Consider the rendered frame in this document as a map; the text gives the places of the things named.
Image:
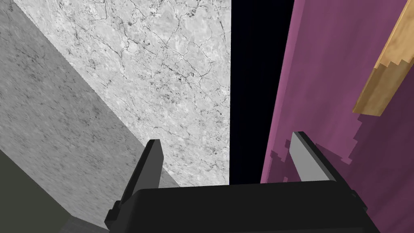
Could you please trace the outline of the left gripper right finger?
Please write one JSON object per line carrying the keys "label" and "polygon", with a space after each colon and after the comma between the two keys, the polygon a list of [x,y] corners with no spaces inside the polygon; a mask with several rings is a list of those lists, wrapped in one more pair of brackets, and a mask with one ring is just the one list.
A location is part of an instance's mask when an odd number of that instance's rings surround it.
{"label": "left gripper right finger", "polygon": [[338,181],[330,162],[303,131],[292,133],[289,153],[300,181]]}

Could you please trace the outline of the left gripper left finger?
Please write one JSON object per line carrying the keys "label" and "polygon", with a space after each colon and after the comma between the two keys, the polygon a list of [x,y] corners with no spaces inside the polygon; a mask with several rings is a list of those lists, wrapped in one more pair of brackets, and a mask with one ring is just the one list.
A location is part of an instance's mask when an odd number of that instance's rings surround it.
{"label": "left gripper left finger", "polygon": [[149,140],[124,190],[121,203],[125,203],[138,190],[158,188],[164,155],[159,139]]}

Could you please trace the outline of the light wooden board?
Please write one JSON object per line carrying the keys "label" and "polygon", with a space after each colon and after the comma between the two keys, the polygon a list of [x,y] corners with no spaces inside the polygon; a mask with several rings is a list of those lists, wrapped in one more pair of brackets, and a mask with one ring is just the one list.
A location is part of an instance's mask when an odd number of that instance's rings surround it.
{"label": "light wooden board", "polygon": [[414,0],[407,0],[353,113],[380,116],[413,65]]}

